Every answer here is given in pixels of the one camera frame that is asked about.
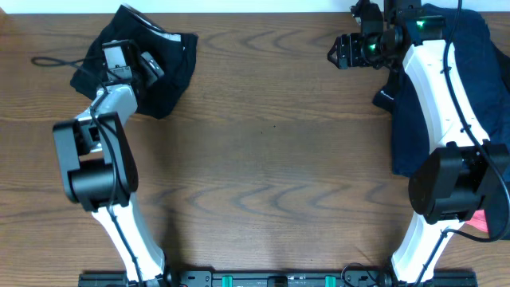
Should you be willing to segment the black shorts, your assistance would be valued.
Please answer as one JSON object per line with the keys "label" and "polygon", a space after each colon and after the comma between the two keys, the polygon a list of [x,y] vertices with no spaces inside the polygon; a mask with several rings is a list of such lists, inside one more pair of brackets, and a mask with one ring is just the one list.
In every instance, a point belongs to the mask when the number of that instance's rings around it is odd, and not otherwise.
{"label": "black shorts", "polygon": [[198,36],[170,33],[130,6],[122,5],[110,23],[88,48],[82,67],[96,76],[105,75],[102,45],[111,41],[132,40],[141,53],[149,53],[162,69],[153,72],[153,83],[143,88],[137,112],[162,119],[171,114],[190,85],[197,58]]}

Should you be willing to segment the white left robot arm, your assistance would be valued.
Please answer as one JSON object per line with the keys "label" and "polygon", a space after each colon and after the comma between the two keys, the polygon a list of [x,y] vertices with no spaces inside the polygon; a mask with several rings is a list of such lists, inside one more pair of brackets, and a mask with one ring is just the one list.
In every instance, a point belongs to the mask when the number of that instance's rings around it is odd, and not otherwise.
{"label": "white left robot arm", "polygon": [[65,194],[105,228],[125,266],[119,272],[86,272],[80,286],[166,286],[166,257],[140,212],[138,171],[124,125],[163,75],[132,40],[101,47],[104,71],[91,105],[72,120],[53,126]]}

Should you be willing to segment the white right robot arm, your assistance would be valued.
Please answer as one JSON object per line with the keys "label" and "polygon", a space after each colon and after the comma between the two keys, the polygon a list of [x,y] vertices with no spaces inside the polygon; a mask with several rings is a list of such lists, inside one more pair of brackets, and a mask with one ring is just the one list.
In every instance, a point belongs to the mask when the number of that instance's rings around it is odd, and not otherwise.
{"label": "white right robot arm", "polygon": [[343,270],[347,286],[474,286],[472,271],[438,271],[448,241],[496,194],[508,197],[508,148],[493,143],[473,111],[458,72],[453,38],[461,18],[427,11],[419,1],[359,0],[361,30],[338,36],[328,60],[338,69],[402,69],[417,93],[429,154],[410,177],[413,217],[386,268]]}

